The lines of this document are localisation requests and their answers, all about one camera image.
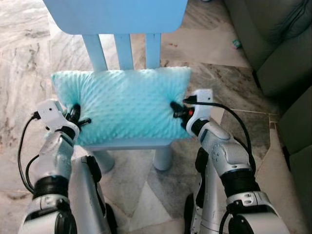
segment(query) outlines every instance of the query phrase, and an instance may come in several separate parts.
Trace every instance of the plastic chair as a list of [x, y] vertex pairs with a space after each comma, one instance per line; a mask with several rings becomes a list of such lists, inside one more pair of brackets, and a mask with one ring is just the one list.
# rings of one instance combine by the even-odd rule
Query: plastic chair
[[[131, 33], [145, 33], [146, 68], [160, 66], [161, 33], [172, 32], [182, 23], [187, 0], [43, 0], [58, 27], [68, 34], [81, 34], [94, 71], [107, 70], [99, 34], [114, 34], [119, 66], [133, 69]], [[106, 150], [156, 149], [154, 166], [171, 166], [171, 140], [111, 140], [85, 147], [97, 157], [102, 172], [114, 159]]]

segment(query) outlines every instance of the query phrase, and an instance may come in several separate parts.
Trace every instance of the black cable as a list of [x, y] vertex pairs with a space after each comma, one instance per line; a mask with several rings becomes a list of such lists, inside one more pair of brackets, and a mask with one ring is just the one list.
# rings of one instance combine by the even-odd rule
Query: black cable
[[250, 137], [249, 137], [249, 133], [247, 131], [247, 128], [244, 124], [244, 122], [241, 120], [241, 118], [234, 112], [232, 111], [229, 107], [219, 104], [219, 103], [213, 103], [213, 102], [196, 102], [196, 101], [189, 101], [189, 100], [184, 100], [183, 101], [186, 104], [191, 104], [191, 105], [204, 105], [204, 106], [216, 106], [216, 107], [220, 107], [223, 108], [224, 110], [227, 110], [228, 112], [230, 112], [235, 118], [236, 120], [239, 122], [240, 126], [242, 127], [245, 137], [246, 137], [246, 142], [247, 142], [247, 152], [249, 155], [249, 163], [250, 163], [250, 167], [252, 168], [253, 174], [255, 174], [256, 172], [256, 164], [255, 164], [255, 160], [252, 154], [252, 144], [250, 141]]
[[21, 180], [25, 186], [25, 188], [31, 192], [32, 194], [34, 193], [34, 190], [28, 185], [27, 183], [27, 180], [25, 179], [25, 176], [24, 176], [24, 173], [23, 173], [23, 169], [21, 167], [21, 162], [20, 162], [20, 153], [21, 153], [21, 148], [23, 146], [23, 141], [24, 141], [24, 136], [25, 136], [25, 132], [26, 132], [26, 129], [29, 125], [29, 123], [34, 120], [34, 119], [40, 119], [40, 116], [38, 114], [38, 112], [35, 112], [33, 114], [33, 116], [31, 116], [31, 118], [27, 121], [27, 123], [25, 124], [25, 127], [23, 129], [23, 132], [21, 134], [21, 137], [20, 137], [20, 142], [19, 142], [19, 150], [18, 150], [18, 166], [19, 166], [19, 175], [21, 177]]
[[226, 211], [224, 216], [222, 217], [220, 227], [219, 227], [219, 234], [223, 234], [224, 224], [225, 224], [225, 221], [226, 221], [227, 217], [229, 216], [229, 214], [230, 214], [230, 212]]
[[32, 190], [34, 190], [34, 187], [33, 187], [33, 185], [31, 184], [30, 179], [29, 179], [29, 168], [30, 168], [30, 165], [33, 163], [33, 161], [35, 161], [38, 157], [39, 157], [39, 155], [36, 155], [36, 156], [34, 156], [34, 157], [28, 162], [28, 164], [27, 164], [27, 166], [26, 166], [26, 171], [25, 171], [27, 184], [29, 185], [29, 187], [30, 187]]

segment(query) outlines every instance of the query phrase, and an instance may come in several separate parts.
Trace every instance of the light blue pillow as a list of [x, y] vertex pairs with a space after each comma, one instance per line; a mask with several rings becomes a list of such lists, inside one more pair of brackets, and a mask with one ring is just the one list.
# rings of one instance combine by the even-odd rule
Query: light blue pillow
[[182, 103], [190, 81], [188, 67], [109, 70], [99, 73], [63, 71], [52, 75], [61, 103], [78, 103], [82, 127], [77, 144], [101, 144], [111, 139], [179, 139], [189, 137], [173, 118], [170, 102]]

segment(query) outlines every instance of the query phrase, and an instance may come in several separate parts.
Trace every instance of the gray sofa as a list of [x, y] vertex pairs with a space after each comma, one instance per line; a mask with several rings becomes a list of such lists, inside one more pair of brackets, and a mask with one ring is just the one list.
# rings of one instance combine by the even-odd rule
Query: gray sofa
[[312, 0], [225, 0], [254, 78], [279, 99], [278, 130], [312, 232]]

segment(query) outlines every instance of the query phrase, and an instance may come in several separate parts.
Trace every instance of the marble floor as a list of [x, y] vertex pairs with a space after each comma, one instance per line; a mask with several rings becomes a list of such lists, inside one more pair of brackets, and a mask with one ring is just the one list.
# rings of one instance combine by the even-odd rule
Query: marble floor
[[[114, 37], [100, 38], [108, 68], [118, 69]], [[189, 0], [181, 28], [162, 36], [161, 65], [190, 66], [188, 92], [213, 88], [214, 100], [237, 112], [251, 135], [260, 187], [291, 234], [306, 234], [275, 128], [277, 104], [257, 88], [243, 50], [231, 48], [233, 39], [237, 36], [221, 0]], [[131, 40], [135, 68], [144, 68], [144, 35], [131, 35]], [[81, 36], [62, 32], [41, 0], [0, 0], [0, 234], [17, 232], [31, 200], [18, 174], [19, 138], [36, 103], [56, 98], [49, 77], [60, 70], [92, 70]], [[231, 115], [213, 108], [212, 117], [243, 139]], [[31, 125], [23, 165], [37, 154], [44, 134], [39, 122]], [[175, 142], [172, 148], [173, 165], [165, 172], [153, 167], [153, 150], [111, 152], [115, 167], [100, 183], [116, 214], [119, 234], [183, 233], [184, 202], [195, 182], [199, 144], [190, 139]], [[75, 148], [75, 156], [84, 153]]]

